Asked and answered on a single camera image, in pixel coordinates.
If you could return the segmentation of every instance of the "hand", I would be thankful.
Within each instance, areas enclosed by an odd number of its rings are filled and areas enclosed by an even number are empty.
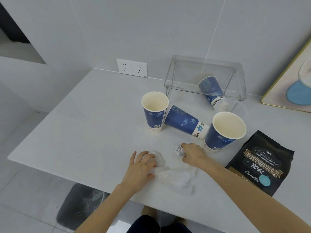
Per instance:
[[[184,149],[186,156],[183,157],[183,162],[191,166],[199,168],[199,164],[207,158],[204,149],[195,143],[182,143],[181,147]]]
[[[148,181],[154,178],[154,174],[149,174],[153,167],[156,167],[156,161],[150,160],[155,158],[154,154],[148,154],[148,151],[141,152],[136,161],[136,151],[132,154],[130,164],[121,182],[121,186],[131,195],[139,192]]]

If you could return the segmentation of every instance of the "dark pants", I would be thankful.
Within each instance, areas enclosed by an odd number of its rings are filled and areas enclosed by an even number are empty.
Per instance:
[[[133,225],[127,231],[127,233],[159,233],[159,232],[160,232],[159,224],[153,217],[149,215],[142,215],[133,223]],[[173,223],[169,226],[161,228],[161,233],[171,233],[171,232],[191,233],[191,231],[189,231],[189,229],[184,224],[181,223]]]

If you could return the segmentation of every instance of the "person's legs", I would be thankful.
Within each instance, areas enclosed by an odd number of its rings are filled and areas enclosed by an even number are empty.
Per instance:
[[[162,227],[161,233],[172,233],[172,232],[178,232],[178,233],[192,233],[187,228],[187,221],[186,219],[177,217],[173,223],[169,226]]]
[[[159,233],[160,226],[156,222],[157,210],[145,206],[142,215],[138,218],[127,233]]]

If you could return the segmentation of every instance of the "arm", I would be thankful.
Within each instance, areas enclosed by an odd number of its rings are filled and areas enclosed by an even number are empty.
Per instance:
[[[311,232],[292,211],[207,157],[199,145],[183,143],[182,147],[186,153],[183,161],[212,177],[261,233]]]
[[[75,233],[107,232],[127,201],[139,192],[149,180],[154,178],[153,174],[148,174],[156,166],[155,160],[148,162],[155,157],[154,154],[148,154],[148,151],[144,151],[137,156],[134,162],[135,155],[136,151],[130,159],[129,167],[122,182],[116,186],[111,195],[81,224]]]

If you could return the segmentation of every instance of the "blue paper cup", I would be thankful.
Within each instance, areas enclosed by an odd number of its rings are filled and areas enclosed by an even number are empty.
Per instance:
[[[170,108],[164,123],[200,139],[204,138],[208,130],[208,125],[175,105]]]
[[[142,97],[147,124],[152,133],[162,130],[165,112],[169,106],[169,99],[161,92],[149,92]]]
[[[246,134],[244,121],[234,113],[219,112],[214,115],[212,124],[204,138],[204,148],[216,152]]]
[[[214,94],[214,96],[205,95],[208,102],[214,108],[221,99],[223,99],[224,93],[220,88],[215,76],[208,76],[201,80],[199,88],[203,93]]]

